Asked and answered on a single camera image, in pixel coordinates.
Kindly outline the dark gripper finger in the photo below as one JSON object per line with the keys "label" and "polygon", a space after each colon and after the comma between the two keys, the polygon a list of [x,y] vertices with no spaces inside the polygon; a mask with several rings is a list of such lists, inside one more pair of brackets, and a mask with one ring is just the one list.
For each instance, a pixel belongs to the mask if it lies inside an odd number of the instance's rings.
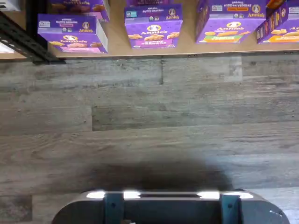
{"label": "dark gripper finger", "polygon": [[121,224],[124,216],[122,193],[107,193],[105,196],[104,221],[106,224]]}
{"label": "dark gripper finger", "polygon": [[241,200],[238,195],[220,195],[221,223],[241,223]]}

